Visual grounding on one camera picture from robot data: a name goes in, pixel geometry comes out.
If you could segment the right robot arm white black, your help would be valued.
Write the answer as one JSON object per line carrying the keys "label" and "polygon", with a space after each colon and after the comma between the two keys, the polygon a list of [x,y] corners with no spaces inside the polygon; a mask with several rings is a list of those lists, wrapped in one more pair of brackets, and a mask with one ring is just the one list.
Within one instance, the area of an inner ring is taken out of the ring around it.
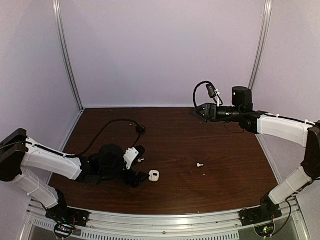
{"label": "right robot arm white black", "polygon": [[244,86],[232,88],[231,106],[225,106],[219,90],[210,81],[196,85],[192,94],[192,114],[205,122],[238,123],[255,134],[283,139],[305,148],[300,166],[286,180],[267,193],[256,210],[259,220],[268,220],[279,204],[320,178],[320,123],[254,110],[252,91]]}

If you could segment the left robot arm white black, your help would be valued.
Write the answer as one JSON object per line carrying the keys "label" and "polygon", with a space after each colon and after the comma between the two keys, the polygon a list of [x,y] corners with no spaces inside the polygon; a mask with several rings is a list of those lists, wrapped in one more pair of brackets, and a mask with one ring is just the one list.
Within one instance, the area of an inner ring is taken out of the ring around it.
{"label": "left robot arm white black", "polygon": [[118,145],[107,144],[90,156],[71,155],[39,144],[27,137],[25,129],[19,128],[0,143],[0,180],[18,185],[51,215],[67,222],[72,218],[72,211],[64,194],[40,180],[31,167],[82,184],[98,185],[120,179],[136,188],[150,176],[132,169],[144,153],[145,148],[141,145],[122,150]]}

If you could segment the black earbud charging case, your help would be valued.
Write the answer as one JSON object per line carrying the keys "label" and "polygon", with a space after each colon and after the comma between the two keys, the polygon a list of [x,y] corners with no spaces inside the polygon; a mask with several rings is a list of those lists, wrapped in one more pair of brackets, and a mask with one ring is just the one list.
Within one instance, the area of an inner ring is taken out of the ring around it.
{"label": "black earbud charging case", "polygon": [[141,135],[143,135],[146,132],[146,128],[139,124],[135,126],[135,130],[138,134],[141,134]]}

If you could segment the white earbud charging case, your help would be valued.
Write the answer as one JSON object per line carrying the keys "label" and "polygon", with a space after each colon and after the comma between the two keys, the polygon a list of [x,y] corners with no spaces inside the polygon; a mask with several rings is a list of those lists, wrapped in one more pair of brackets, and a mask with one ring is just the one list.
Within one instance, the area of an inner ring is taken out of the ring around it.
{"label": "white earbud charging case", "polygon": [[148,180],[152,183],[156,183],[160,179],[160,172],[158,170],[150,170],[148,173],[149,177]]}

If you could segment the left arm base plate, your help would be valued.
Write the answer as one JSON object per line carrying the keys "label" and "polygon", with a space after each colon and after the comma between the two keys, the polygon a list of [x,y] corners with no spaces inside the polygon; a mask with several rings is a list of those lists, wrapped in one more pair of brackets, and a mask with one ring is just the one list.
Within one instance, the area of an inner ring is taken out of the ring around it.
{"label": "left arm base plate", "polygon": [[90,213],[86,210],[72,207],[46,209],[45,217],[54,220],[56,223],[68,224],[71,226],[86,227]]}

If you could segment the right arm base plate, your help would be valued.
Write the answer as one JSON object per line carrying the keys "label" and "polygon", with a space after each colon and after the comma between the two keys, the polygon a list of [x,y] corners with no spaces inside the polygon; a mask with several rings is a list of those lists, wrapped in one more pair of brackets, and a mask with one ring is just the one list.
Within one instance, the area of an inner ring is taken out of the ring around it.
{"label": "right arm base plate", "polygon": [[254,208],[243,208],[238,212],[242,226],[256,225],[271,221],[273,217],[279,218],[282,212],[276,209],[272,212],[264,211],[260,206]]}

